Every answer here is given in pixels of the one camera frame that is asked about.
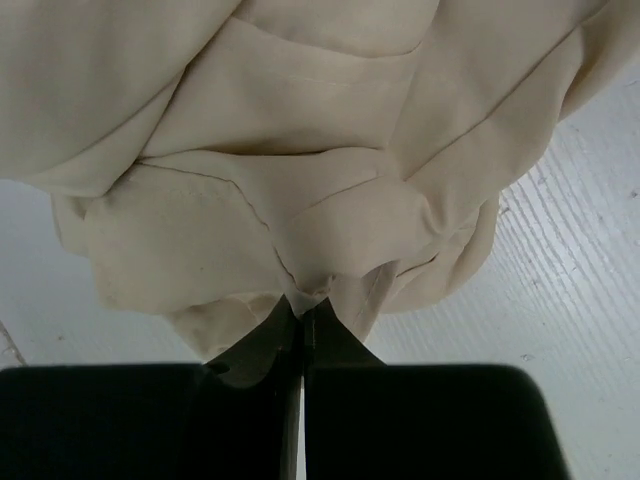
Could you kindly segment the beige trousers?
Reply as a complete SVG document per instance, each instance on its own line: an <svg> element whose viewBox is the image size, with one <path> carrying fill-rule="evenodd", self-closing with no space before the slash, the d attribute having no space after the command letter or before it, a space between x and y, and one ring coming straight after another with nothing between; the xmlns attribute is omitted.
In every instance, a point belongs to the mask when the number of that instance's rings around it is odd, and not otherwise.
<svg viewBox="0 0 640 480"><path fill-rule="evenodd" d="M281 297L365 338L478 271L638 53L635 1L5 1L1 175L204 359Z"/></svg>

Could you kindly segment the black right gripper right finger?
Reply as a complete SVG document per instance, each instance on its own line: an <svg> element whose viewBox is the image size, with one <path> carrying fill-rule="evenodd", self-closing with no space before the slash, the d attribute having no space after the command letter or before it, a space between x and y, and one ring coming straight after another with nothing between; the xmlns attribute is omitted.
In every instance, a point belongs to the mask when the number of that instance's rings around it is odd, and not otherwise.
<svg viewBox="0 0 640 480"><path fill-rule="evenodd" d="M323 302L304 325L310 479L566 479L545 400L497 364L388 365Z"/></svg>

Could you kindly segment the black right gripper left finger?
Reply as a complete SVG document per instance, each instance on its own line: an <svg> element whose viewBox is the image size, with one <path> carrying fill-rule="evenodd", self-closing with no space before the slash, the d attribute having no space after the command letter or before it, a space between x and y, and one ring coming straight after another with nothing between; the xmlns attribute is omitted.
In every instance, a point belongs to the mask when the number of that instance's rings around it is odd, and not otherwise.
<svg viewBox="0 0 640 480"><path fill-rule="evenodd" d="M5 479L292 479L301 327L286 300L207 363L1 374Z"/></svg>

